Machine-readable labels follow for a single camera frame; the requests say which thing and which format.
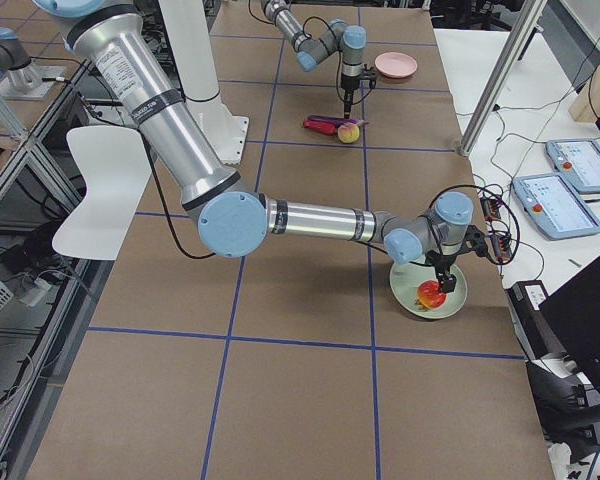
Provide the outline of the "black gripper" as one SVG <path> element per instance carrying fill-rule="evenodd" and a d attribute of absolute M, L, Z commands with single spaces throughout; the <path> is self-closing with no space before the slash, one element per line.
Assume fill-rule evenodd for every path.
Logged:
<path fill-rule="evenodd" d="M 376 82 L 377 72 L 373 67 L 344 67 L 340 73 L 340 87 L 344 91 L 343 112 L 351 112 L 356 104 L 354 94 L 363 83 L 367 83 L 368 93 L 370 93 L 376 87 Z"/>
<path fill-rule="evenodd" d="M 464 239 L 455 252 L 444 254 L 431 250 L 425 254 L 427 263 L 435 269 L 441 293 L 452 293 L 455 290 L 456 276 L 451 273 L 451 266 L 455 264 L 458 256 L 468 253 L 474 253 L 480 258 L 486 257 L 485 234 L 475 225 L 467 227 Z"/>

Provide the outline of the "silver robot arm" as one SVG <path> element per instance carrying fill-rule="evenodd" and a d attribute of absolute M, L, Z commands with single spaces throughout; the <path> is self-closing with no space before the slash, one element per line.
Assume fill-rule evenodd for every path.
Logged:
<path fill-rule="evenodd" d="M 343 104 L 343 117 L 349 119 L 354 105 L 361 103 L 354 99 L 355 92 L 363 83 L 368 84 L 369 92 L 376 87 L 377 73 L 373 66 L 364 62 L 367 45 L 367 32 L 360 25 L 350 25 L 344 20 L 325 21 L 320 17 L 310 17 L 301 24 L 290 9 L 287 1 L 261 1 L 265 18 L 274 25 L 291 44 L 296 60 L 305 72 L 315 70 L 331 55 L 338 54 L 337 86 L 342 90 L 338 96 Z M 313 36 L 307 32 L 306 24 L 316 19 L 325 25 L 324 33 Z"/>
<path fill-rule="evenodd" d="M 377 242 L 397 264 L 419 258 L 435 270 L 439 289 L 451 293 L 457 256 L 473 203 L 448 191 L 412 221 L 372 212 L 272 199 L 249 190 L 240 174 L 222 165 L 182 94 L 173 87 L 141 35 L 142 19 L 130 1 L 40 1 L 68 48 L 95 63 L 182 189 L 181 204 L 200 239 L 215 254 L 243 257 L 267 234 Z"/>

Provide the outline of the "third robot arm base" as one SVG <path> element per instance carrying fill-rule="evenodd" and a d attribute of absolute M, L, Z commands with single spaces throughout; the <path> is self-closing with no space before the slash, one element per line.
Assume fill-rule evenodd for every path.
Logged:
<path fill-rule="evenodd" d="M 38 65 L 15 32 L 0 27 L 0 95 L 10 100 L 42 100 L 52 84 L 65 80 L 62 66 Z"/>

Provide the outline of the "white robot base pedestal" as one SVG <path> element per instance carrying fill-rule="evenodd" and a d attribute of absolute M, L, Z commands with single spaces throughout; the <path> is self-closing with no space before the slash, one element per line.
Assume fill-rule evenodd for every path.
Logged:
<path fill-rule="evenodd" d="M 189 112 L 221 162 L 239 164 L 249 119 L 222 101 L 203 3 L 164 0 L 159 7 Z"/>

